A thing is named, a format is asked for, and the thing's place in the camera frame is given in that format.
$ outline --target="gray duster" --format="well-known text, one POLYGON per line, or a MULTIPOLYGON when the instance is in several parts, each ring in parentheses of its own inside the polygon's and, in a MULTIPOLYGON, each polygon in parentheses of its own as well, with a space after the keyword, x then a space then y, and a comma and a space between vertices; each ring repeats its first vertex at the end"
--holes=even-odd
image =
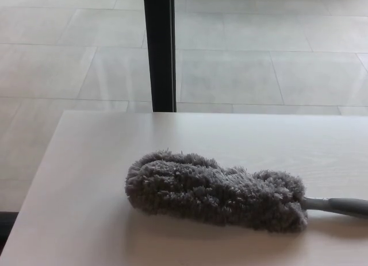
POLYGON ((223 168, 197 154, 150 153, 129 169, 125 192, 134 208, 215 225, 300 232, 304 186, 286 172, 223 168))

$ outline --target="table surface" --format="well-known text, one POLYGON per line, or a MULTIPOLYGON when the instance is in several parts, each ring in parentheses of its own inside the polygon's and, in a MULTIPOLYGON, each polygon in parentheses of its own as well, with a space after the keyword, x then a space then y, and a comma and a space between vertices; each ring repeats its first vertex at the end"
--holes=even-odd
POLYGON ((157 149, 300 175, 307 196, 368 199, 368 118, 67 111, 1 266, 366 265, 368 223, 311 211, 300 234, 149 217, 124 194, 157 149))

